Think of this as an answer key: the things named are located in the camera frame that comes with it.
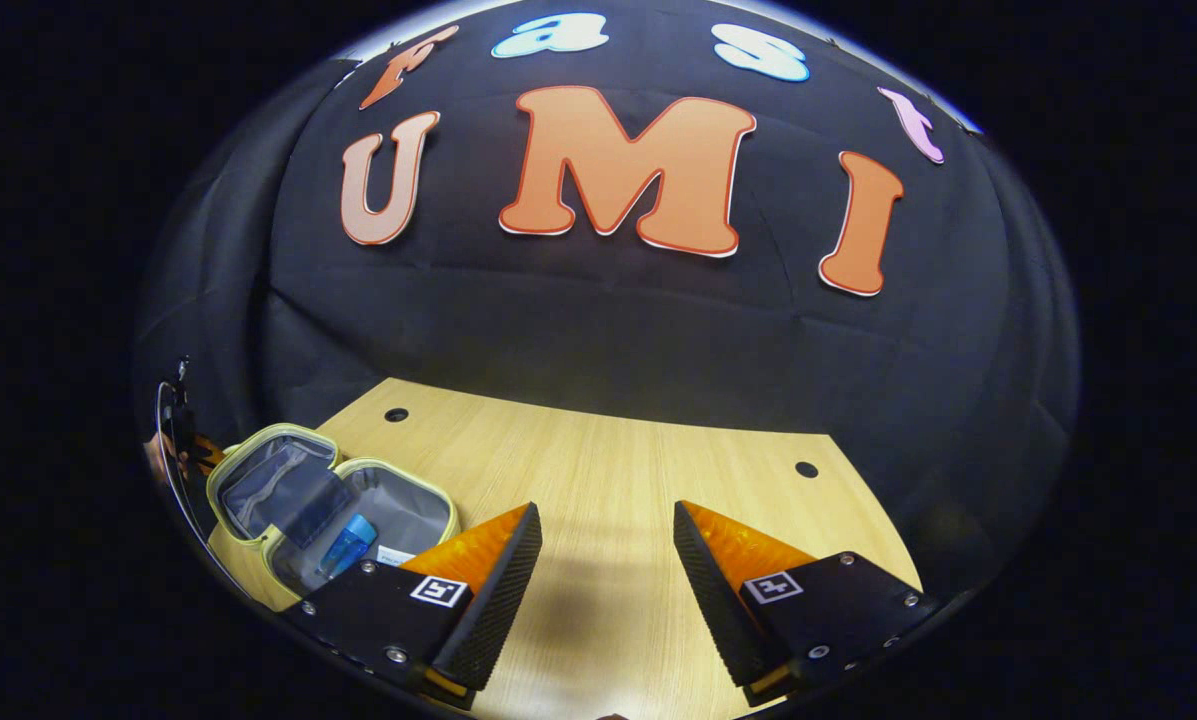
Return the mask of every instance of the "blue letter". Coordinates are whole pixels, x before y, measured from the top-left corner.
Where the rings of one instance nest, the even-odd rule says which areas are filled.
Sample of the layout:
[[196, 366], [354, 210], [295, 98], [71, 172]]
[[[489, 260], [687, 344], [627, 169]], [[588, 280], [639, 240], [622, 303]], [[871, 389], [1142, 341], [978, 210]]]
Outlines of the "blue letter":
[[807, 55], [784, 39], [731, 24], [717, 24], [711, 32], [722, 41], [713, 45], [713, 53], [735, 67], [790, 83], [802, 83], [812, 74], [802, 63]]
[[[589, 50], [590, 47], [607, 42], [602, 26], [607, 18], [594, 13], [565, 13], [537, 18], [522, 23], [514, 29], [514, 35], [506, 37], [497, 47], [492, 47], [492, 57], [519, 57], [540, 50], [554, 53], [575, 53]], [[542, 29], [543, 32], [531, 32]]]

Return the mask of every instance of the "letter m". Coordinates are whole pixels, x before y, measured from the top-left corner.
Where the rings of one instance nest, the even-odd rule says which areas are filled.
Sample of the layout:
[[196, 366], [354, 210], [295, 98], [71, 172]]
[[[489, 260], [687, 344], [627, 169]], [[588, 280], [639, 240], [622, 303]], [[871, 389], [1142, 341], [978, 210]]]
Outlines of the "letter m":
[[758, 127], [752, 114], [725, 102], [682, 97], [634, 140], [593, 87], [542, 87], [517, 100], [531, 115], [517, 199], [502, 227], [521, 234], [560, 234], [575, 224], [563, 205], [563, 172], [581, 191], [589, 222], [616, 232], [650, 183], [661, 178], [656, 206], [638, 220], [648, 245], [725, 258], [740, 239], [729, 224], [740, 139]]

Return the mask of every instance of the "orange letter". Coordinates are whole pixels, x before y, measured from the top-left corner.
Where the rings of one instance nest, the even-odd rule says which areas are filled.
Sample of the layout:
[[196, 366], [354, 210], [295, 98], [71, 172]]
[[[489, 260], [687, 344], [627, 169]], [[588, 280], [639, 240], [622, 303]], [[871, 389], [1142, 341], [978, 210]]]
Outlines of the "orange letter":
[[420, 151], [425, 146], [425, 133], [438, 124], [433, 110], [402, 120], [393, 128], [397, 152], [393, 159], [393, 188], [389, 205], [379, 213], [366, 206], [366, 177], [371, 169], [371, 155], [384, 138], [379, 133], [363, 138], [345, 151], [345, 183], [341, 185], [341, 224], [345, 232], [359, 245], [384, 245], [393, 240], [411, 221], [411, 212], [417, 206], [417, 181], [420, 179]]
[[648, 245], [725, 258], [739, 234], [731, 177], [740, 139], [758, 127], [725, 102], [682, 97], [636, 140], [628, 140], [607, 99], [593, 87], [543, 87], [517, 100], [531, 115], [519, 193], [502, 210], [502, 227], [521, 234], [560, 234], [575, 224], [563, 205], [563, 172], [581, 190], [589, 222], [616, 232], [648, 184], [661, 178], [656, 208], [638, 220]]
[[856, 295], [877, 295], [882, 289], [882, 245], [887, 242], [891, 206], [905, 188], [882, 163], [859, 152], [839, 152], [841, 169], [851, 181], [846, 216], [839, 243], [821, 260], [821, 279]]
[[444, 29], [438, 35], [429, 36], [418, 42], [418, 44], [407, 47], [402, 53], [394, 55], [394, 59], [389, 60], [389, 65], [385, 66], [384, 72], [379, 73], [379, 80], [375, 84], [373, 90], [366, 96], [365, 100], [361, 100], [359, 110], [369, 109], [376, 100], [397, 90], [397, 86], [402, 85], [403, 71], [411, 73], [411, 71], [419, 68], [420, 63], [424, 63], [425, 59], [429, 57], [429, 54], [433, 53], [435, 42], [442, 42], [456, 35], [457, 29], [460, 26]]

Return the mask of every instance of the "gray pouch lining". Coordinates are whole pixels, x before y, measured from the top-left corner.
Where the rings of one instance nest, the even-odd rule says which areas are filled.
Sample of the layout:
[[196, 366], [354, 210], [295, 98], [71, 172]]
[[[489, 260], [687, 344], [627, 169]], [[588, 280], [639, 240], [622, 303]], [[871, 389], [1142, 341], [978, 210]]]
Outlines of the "gray pouch lining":
[[342, 507], [348, 500], [344, 495], [318, 501], [328, 489], [334, 490], [326, 478], [333, 456], [332, 449], [294, 437], [274, 438], [257, 447], [220, 483], [220, 505], [233, 529], [250, 539], [271, 524], [286, 527], [310, 505], [334, 500], [330, 512]]
[[354, 493], [354, 501], [338, 512], [323, 533], [304, 550], [292, 543], [282, 543], [274, 551], [274, 573], [297, 592], [300, 588], [305, 593], [314, 592], [327, 582], [327, 578], [316, 574], [315, 568], [356, 512], [364, 515], [377, 532], [377, 538], [363, 556], [371, 560], [377, 559], [379, 547], [419, 555], [438, 544], [451, 520], [451, 510], [443, 498], [385, 468], [357, 469], [345, 478], [345, 483]]

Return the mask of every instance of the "open pouch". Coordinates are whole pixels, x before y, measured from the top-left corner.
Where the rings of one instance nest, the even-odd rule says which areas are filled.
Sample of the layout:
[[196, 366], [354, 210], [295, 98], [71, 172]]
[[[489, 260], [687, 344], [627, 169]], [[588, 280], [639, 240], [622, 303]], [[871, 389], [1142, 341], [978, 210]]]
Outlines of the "open pouch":
[[339, 462], [336, 443], [299, 425], [271, 425], [224, 452], [206, 483], [218, 520], [208, 544], [274, 611], [328, 582], [316, 566], [354, 515], [377, 532], [363, 557], [384, 565], [458, 532], [445, 492], [373, 457]]

